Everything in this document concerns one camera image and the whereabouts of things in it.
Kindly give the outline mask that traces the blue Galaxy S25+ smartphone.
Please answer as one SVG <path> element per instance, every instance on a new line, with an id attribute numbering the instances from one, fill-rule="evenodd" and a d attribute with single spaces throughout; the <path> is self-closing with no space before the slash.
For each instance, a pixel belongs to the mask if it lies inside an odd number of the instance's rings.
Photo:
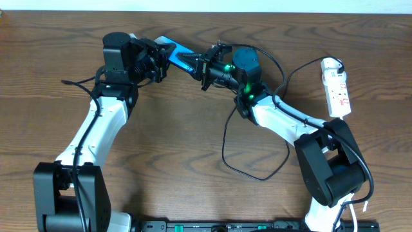
<path id="1" fill-rule="evenodd" d="M 156 64 L 160 69 L 160 80 L 166 77 L 169 66 L 173 64 L 193 79 L 200 81 L 200 76 L 197 74 L 200 53 L 195 53 L 165 36 L 156 38 L 154 42 L 158 46 Z"/>

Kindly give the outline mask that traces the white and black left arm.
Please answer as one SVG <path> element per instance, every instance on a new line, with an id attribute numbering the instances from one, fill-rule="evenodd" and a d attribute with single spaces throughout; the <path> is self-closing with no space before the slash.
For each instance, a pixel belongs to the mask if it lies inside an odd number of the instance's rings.
<path id="1" fill-rule="evenodd" d="M 133 217 L 111 207 L 102 168 L 129 119 L 143 81 L 161 82 L 176 49 L 162 38 L 104 36 L 104 65 L 92 77 L 88 114 L 68 147 L 33 173 L 39 231 L 133 231 Z"/>

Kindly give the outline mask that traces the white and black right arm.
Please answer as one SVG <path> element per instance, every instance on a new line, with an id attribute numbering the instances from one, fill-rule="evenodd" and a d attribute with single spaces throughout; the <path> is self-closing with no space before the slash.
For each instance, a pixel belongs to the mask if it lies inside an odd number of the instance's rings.
<path id="1" fill-rule="evenodd" d="M 230 63 L 223 60 L 231 44 L 217 44 L 204 53 L 178 48 L 170 61 L 201 82 L 234 90 L 235 110 L 257 126 L 269 129 L 294 147 L 301 174 L 312 196 L 304 218 L 311 231 L 337 231 L 346 207 L 366 202 L 374 191 L 371 172 L 353 134 L 340 116 L 316 119 L 287 105 L 261 78 L 258 54 L 248 44 L 235 44 Z"/>

